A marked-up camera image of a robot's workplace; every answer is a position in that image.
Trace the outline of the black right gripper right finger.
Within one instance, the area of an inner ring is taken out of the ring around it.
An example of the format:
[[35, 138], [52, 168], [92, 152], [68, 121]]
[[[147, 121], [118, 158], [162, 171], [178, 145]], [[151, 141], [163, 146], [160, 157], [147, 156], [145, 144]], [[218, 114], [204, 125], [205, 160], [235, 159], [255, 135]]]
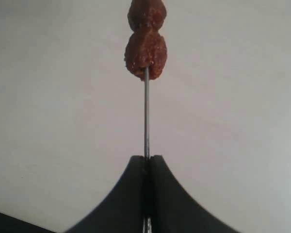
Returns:
[[181, 186], [164, 158], [150, 158], [154, 209], [151, 217], [154, 233], [235, 233], [197, 203]]

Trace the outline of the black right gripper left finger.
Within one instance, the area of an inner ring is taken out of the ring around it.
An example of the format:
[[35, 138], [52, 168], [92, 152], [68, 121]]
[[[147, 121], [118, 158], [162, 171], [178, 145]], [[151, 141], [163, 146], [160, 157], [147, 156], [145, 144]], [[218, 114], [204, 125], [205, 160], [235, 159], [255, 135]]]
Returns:
[[141, 233], [144, 158], [132, 156], [107, 197], [68, 233]]

